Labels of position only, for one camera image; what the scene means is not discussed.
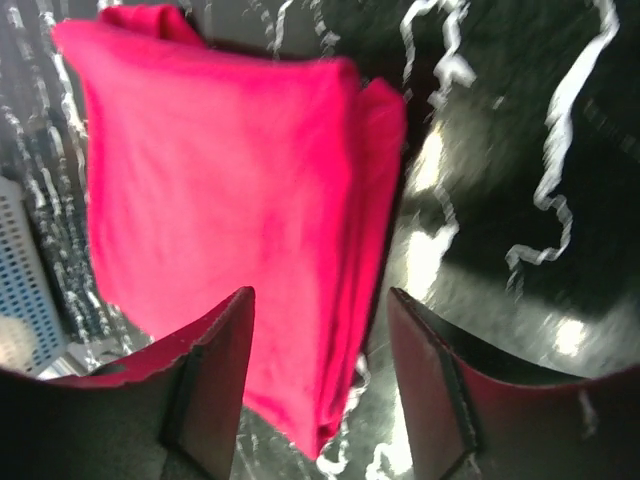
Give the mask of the bright pink t-shirt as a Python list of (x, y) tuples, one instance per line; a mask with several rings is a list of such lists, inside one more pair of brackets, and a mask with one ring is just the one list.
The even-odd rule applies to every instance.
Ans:
[(337, 434), (375, 296), (406, 133), (402, 96), (345, 58), (209, 47), (171, 5), (52, 31), (88, 120), (101, 297), (162, 339), (256, 293), (244, 402), (309, 458)]

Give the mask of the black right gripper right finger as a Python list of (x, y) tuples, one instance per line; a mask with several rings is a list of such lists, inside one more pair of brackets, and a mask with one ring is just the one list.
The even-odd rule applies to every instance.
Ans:
[(528, 362), (387, 297), (418, 479), (635, 479), (639, 370), (586, 379)]

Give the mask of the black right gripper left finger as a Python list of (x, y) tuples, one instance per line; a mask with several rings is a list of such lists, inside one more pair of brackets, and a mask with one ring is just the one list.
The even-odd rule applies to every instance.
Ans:
[(1, 373), (5, 479), (226, 479), (255, 312), (243, 287), (89, 376)]

